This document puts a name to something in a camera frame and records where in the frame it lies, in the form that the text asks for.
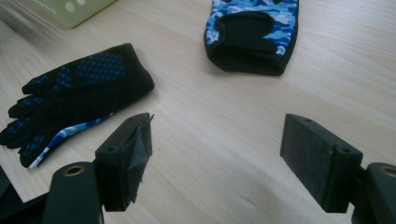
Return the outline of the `blue camouflage glove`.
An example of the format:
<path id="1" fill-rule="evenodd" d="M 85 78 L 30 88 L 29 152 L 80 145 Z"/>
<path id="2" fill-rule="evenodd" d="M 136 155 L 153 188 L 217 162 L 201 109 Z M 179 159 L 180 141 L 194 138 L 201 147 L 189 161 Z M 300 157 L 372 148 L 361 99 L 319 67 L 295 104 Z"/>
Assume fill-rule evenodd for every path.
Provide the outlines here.
<path id="1" fill-rule="evenodd" d="M 64 64 L 22 87 L 8 110 L 14 120 L 0 145 L 16 148 L 21 165 L 35 168 L 65 138 L 111 117 L 154 89 L 131 44 Z"/>
<path id="2" fill-rule="evenodd" d="M 280 76 L 298 34 L 299 0 L 213 0 L 204 32 L 220 69 Z"/>

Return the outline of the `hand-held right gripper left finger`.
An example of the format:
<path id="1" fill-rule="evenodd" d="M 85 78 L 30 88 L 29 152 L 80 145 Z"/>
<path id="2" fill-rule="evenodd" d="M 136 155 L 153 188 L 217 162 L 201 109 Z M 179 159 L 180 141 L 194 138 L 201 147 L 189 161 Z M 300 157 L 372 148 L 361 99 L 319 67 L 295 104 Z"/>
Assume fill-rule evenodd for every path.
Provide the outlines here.
<path id="1" fill-rule="evenodd" d="M 108 212 L 125 211 L 134 203 L 152 155 L 152 116 L 126 119 L 95 151 L 102 202 Z"/>

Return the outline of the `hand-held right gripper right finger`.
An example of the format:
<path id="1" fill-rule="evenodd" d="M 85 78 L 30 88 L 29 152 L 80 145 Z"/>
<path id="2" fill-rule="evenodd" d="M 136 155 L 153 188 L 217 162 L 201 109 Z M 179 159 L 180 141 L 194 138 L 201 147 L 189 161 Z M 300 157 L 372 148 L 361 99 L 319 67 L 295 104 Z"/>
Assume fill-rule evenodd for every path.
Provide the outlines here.
<path id="1" fill-rule="evenodd" d="M 280 156 L 327 213 L 345 213 L 363 154 L 312 119 L 285 117 Z"/>

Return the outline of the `pale green perforated plastic basket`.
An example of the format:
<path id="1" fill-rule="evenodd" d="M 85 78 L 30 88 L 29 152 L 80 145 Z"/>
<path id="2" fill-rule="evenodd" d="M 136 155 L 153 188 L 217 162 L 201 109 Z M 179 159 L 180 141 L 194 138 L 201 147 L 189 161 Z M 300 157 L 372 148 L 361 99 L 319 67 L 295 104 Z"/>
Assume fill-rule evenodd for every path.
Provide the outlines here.
<path id="1" fill-rule="evenodd" d="M 39 16 L 75 28 L 117 0 L 13 0 Z"/>

